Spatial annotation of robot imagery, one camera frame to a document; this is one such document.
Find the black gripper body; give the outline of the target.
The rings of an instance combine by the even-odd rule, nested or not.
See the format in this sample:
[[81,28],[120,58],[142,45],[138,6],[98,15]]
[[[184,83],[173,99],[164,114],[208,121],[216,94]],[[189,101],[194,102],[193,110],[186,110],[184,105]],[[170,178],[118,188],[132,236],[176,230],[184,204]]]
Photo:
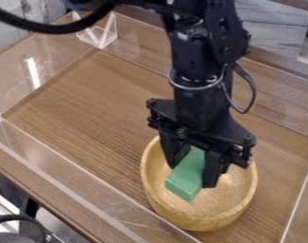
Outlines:
[[249,166],[254,135],[238,124],[230,112],[248,113],[232,99],[233,76],[240,75],[250,87],[252,76],[238,65],[232,65],[202,79],[189,79],[173,69],[168,73],[174,98],[150,99],[148,123],[152,128],[176,133],[185,132],[190,147],[204,152],[218,150],[230,157],[230,165]]

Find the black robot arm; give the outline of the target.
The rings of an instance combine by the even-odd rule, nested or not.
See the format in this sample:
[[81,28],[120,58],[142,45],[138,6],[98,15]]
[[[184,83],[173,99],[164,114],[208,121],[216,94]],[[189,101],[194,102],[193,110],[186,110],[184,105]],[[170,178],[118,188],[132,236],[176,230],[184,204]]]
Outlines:
[[196,147],[204,151],[201,186],[214,188],[230,165],[249,166],[254,135],[230,112],[246,113],[233,100],[233,76],[250,87],[252,76],[240,65],[252,35],[234,0],[117,0],[161,15],[170,44],[168,81],[170,100],[150,99],[149,126],[158,130],[168,165],[174,168]]

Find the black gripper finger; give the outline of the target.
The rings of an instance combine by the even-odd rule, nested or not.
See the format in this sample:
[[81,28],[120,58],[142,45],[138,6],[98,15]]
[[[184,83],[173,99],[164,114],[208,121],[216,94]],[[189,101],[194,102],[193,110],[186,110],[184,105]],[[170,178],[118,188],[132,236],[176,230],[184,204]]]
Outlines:
[[188,135],[185,132],[160,132],[161,145],[170,169],[173,169],[180,164],[181,160],[192,150],[192,147],[186,141],[186,137]]
[[218,178],[228,172],[230,157],[218,150],[205,152],[205,166],[202,171],[202,187],[216,188]]

